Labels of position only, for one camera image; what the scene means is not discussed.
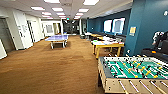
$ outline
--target table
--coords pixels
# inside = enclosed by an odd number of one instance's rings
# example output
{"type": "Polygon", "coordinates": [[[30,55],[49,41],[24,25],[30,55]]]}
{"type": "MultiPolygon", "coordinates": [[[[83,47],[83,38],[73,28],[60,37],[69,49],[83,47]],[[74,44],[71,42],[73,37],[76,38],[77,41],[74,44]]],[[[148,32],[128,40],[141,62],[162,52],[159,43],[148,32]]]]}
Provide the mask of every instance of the table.
{"type": "Polygon", "coordinates": [[[107,41],[94,40],[92,41],[92,44],[93,44],[93,53],[96,54],[96,59],[98,59],[99,57],[100,48],[111,47],[110,52],[112,52],[112,47],[118,47],[117,56],[120,56],[121,47],[124,47],[123,42],[107,42],[107,41]]]}
{"type": "Polygon", "coordinates": [[[168,64],[154,57],[99,57],[98,86],[105,93],[167,94],[168,64]]]}
{"type": "Polygon", "coordinates": [[[85,33],[85,38],[86,38],[87,40],[89,40],[89,36],[90,36],[90,35],[92,35],[92,33],[90,33],[90,32],[85,33]]]}
{"type": "Polygon", "coordinates": [[[54,43],[62,43],[63,48],[65,48],[65,45],[67,44],[67,40],[68,40],[68,35],[54,35],[45,39],[45,41],[51,41],[52,49],[54,48],[53,46],[54,43]]]}
{"type": "Polygon", "coordinates": [[[91,34],[92,37],[102,37],[102,35],[99,34],[91,34]]]}

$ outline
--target table leg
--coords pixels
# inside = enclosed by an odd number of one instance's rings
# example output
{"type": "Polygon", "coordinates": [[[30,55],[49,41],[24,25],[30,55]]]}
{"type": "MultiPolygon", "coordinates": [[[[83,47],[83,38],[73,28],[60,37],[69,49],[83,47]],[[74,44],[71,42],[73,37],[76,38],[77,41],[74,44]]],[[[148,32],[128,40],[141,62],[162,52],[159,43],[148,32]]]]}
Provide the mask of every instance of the table leg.
{"type": "Polygon", "coordinates": [[[120,51],[121,51],[121,47],[118,47],[118,52],[117,52],[117,56],[120,56],[120,51]]]}
{"type": "Polygon", "coordinates": [[[102,86],[102,81],[101,81],[101,77],[98,71],[98,87],[101,87],[101,86],[102,86]]]}
{"type": "Polygon", "coordinates": [[[97,48],[96,59],[99,58],[99,51],[100,51],[100,48],[97,48]]]}
{"type": "Polygon", "coordinates": [[[111,47],[111,49],[110,49],[110,52],[112,52],[113,51],[113,47],[111,47]]]}
{"type": "Polygon", "coordinates": [[[53,49],[54,47],[53,47],[53,41],[51,41],[51,48],[53,49]]]}
{"type": "Polygon", "coordinates": [[[96,45],[93,44],[93,54],[95,54],[96,45]]]}
{"type": "Polygon", "coordinates": [[[65,48],[65,41],[63,41],[63,43],[62,43],[62,44],[63,44],[63,48],[65,48]]]}

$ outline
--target desk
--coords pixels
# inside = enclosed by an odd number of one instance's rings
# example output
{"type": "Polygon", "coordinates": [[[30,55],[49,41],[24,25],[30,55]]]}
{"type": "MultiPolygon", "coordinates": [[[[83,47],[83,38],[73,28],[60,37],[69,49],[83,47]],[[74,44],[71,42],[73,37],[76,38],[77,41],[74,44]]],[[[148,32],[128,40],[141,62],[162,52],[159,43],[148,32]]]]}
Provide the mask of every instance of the desk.
{"type": "Polygon", "coordinates": [[[102,37],[102,35],[99,34],[91,34],[92,37],[102,37]]]}
{"type": "Polygon", "coordinates": [[[89,36],[90,36],[90,35],[92,35],[92,33],[90,33],[90,32],[85,33],[85,36],[86,36],[86,39],[87,39],[87,40],[89,40],[89,36]]]}
{"type": "Polygon", "coordinates": [[[65,48],[67,40],[68,40],[68,35],[54,35],[54,36],[51,36],[51,37],[45,39],[45,41],[51,41],[51,48],[52,49],[54,48],[53,43],[62,43],[63,48],[65,48]]]}
{"type": "Polygon", "coordinates": [[[93,43],[93,53],[96,54],[96,59],[98,59],[99,57],[100,48],[111,47],[110,52],[112,52],[112,47],[118,47],[117,56],[120,56],[121,47],[124,47],[123,42],[117,43],[117,42],[105,42],[105,41],[92,41],[92,43],[93,43]]]}

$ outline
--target light fixture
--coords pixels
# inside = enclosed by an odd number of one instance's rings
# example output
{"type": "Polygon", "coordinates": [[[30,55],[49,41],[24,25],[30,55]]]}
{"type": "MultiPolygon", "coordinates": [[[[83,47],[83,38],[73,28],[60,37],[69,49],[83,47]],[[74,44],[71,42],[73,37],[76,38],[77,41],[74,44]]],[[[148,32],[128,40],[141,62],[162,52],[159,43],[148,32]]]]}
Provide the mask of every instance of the light fixture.
{"type": "Polygon", "coordinates": [[[16,1],[16,0],[4,0],[4,1],[16,1]]]}
{"type": "Polygon", "coordinates": [[[79,19],[79,18],[74,18],[74,19],[79,19]]]}
{"type": "Polygon", "coordinates": [[[87,12],[89,9],[79,9],[79,12],[87,12]]]}
{"type": "Polygon", "coordinates": [[[96,5],[99,0],[85,0],[84,5],[96,5]]]}
{"type": "Polygon", "coordinates": [[[31,7],[32,9],[34,9],[34,10],[45,10],[44,8],[42,8],[42,7],[31,7]]]}
{"type": "Polygon", "coordinates": [[[48,16],[48,15],[42,15],[43,17],[50,17],[50,16],[48,16]]]}
{"type": "Polygon", "coordinates": [[[57,15],[65,15],[64,13],[57,13],[57,15]]]}
{"type": "Polygon", "coordinates": [[[47,3],[60,3],[59,0],[44,0],[44,2],[47,2],[47,3]]]}
{"type": "Polygon", "coordinates": [[[83,15],[83,13],[77,13],[76,15],[83,15]]]}
{"type": "Polygon", "coordinates": [[[52,17],[47,17],[47,19],[53,19],[52,17]]]}
{"type": "Polygon", "coordinates": [[[66,18],[61,18],[61,19],[66,19],[66,18]]]}
{"type": "Polygon", "coordinates": [[[75,16],[75,18],[80,18],[81,16],[75,16]]]}
{"type": "Polygon", "coordinates": [[[44,14],[44,15],[51,15],[50,12],[42,12],[42,14],[44,14]]]}
{"type": "Polygon", "coordinates": [[[63,11],[62,8],[52,8],[54,11],[63,11]]]}
{"type": "Polygon", "coordinates": [[[59,16],[60,18],[65,18],[66,16],[59,16]]]}

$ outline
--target door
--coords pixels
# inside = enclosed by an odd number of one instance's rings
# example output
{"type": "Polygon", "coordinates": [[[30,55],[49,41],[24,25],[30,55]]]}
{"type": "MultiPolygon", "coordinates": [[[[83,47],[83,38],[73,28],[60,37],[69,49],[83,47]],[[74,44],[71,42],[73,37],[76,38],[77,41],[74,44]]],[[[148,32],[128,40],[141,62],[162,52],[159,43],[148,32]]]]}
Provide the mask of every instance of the door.
{"type": "Polygon", "coordinates": [[[33,29],[32,29],[32,26],[31,26],[31,22],[27,21],[27,24],[28,24],[28,28],[29,28],[29,31],[30,31],[30,36],[31,36],[32,42],[34,43],[35,38],[34,38],[34,34],[33,34],[33,29]]]}
{"type": "Polygon", "coordinates": [[[0,18],[0,39],[6,52],[15,50],[15,46],[5,18],[0,18]]]}

